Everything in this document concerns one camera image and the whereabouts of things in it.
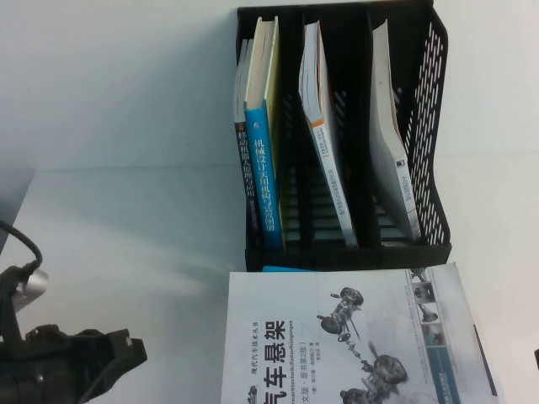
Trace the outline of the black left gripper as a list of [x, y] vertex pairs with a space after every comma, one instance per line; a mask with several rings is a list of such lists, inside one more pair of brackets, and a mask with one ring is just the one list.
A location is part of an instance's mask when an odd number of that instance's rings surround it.
[[128, 330], [68, 335], [37, 327], [26, 334], [23, 354], [24, 403], [87, 403], [147, 361], [144, 342]]

